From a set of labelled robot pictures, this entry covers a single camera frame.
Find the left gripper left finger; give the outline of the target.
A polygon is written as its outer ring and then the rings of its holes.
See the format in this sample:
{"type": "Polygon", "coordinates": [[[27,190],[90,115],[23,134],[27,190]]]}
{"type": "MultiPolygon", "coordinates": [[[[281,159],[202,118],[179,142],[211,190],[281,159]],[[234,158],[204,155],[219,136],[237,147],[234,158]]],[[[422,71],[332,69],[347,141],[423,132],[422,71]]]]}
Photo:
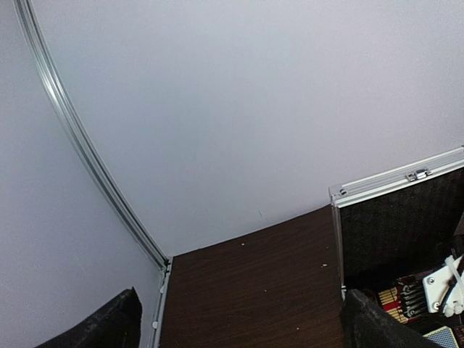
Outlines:
{"type": "Polygon", "coordinates": [[[71,329],[44,342],[43,348],[138,348],[142,304],[134,288],[120,292],[71,329]]]}

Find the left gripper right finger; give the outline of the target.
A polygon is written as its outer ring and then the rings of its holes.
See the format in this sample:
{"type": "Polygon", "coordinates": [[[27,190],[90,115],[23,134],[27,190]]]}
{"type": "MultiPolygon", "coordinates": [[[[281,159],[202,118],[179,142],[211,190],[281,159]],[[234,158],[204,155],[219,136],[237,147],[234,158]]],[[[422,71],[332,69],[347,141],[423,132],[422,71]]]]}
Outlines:
{"type": "Polygon", "coordinates": [[[437,347],[401,324],[361,291],[346,292],[340,313],[345,347],[437,347]]]}

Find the red card deck box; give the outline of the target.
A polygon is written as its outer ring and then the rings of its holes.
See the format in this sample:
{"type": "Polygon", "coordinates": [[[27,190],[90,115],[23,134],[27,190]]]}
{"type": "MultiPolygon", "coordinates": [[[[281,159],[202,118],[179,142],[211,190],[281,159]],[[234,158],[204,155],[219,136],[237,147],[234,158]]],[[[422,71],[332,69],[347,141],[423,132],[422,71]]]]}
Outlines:
{"type": "Polygon", "coordinates": [[[428,314],[425,290],[421,281],[396,281],[388,289],[377,293],[385,312],[402,324],[428,314]]]}

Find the blue yellow card deck box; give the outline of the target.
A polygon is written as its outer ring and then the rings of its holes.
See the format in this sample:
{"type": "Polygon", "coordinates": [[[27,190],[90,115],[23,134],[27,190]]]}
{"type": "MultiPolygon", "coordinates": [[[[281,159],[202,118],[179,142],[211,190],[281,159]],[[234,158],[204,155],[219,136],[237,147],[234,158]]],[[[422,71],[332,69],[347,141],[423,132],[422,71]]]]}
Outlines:
{"type": "Polygon", "coordinates": [[[450,327],[442,326],[434,331],[431,331],[423,336],[429,341],[444,348],[459,348],[458,341],[450,327]]]}

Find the aluminium poker case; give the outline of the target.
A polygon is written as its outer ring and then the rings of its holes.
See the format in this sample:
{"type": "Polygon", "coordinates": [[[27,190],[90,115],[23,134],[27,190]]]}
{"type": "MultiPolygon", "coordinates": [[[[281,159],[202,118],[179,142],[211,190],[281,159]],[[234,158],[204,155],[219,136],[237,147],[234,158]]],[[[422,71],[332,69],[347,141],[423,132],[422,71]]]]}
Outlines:
{"type": "Polygon", "coordinates": [[[329,189],[341,293],[438,265],[463,215],[463,148],[329,189]]]}

